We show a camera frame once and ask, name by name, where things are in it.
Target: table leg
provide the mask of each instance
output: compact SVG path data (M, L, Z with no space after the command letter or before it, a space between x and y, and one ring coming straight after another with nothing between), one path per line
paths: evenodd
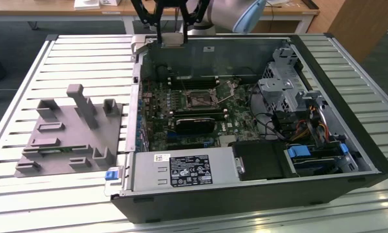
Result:
M38 27L37 27L37 21L29 21L29 22L26 22L28 23L28 25L30 26L30 29L32 30L37 30L38 29Z
M124 16L123 17L123 22L125 26L125 33L127 34L135 34L133 30L133 16Z
M305 33L308 31L312 19L313 19L313 15L303 16L303 18L297 24L295 33L300 34L300 33Z

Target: white sticker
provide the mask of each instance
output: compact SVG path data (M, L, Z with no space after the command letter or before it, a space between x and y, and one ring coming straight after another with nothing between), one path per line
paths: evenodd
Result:
M168 162L171 154L155 154L153 161L155 162Z
M119 11L103 11L104 15L119 15L121 12Z
M204 47L203 52L213 52L215 48L213 47Z

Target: motherboard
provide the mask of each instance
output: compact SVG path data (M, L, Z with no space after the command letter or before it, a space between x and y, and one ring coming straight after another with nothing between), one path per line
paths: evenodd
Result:
M143 82L149 151L227 147L261 138L249 113L249 88L235 78Z

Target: yellow wire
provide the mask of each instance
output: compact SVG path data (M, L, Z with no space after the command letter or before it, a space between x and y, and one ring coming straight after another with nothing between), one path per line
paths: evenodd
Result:
M296 139L301 138L307 133L308 133L308 129L305 129L293 139L292 141L295 141Z

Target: green circuit board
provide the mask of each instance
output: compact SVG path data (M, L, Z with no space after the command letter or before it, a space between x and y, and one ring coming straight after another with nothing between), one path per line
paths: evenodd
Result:
M172 90L165 83L143 83L144 114L147 119L149 150L213 148L227 146L223 140L243 141L260 138L256 122L247 106L248 85L229 88L231 79L220 80L213 89ZM201 117L208 110L225 109L225 116L216 120L215 130L207 134L179 135L171 112L189 111Z

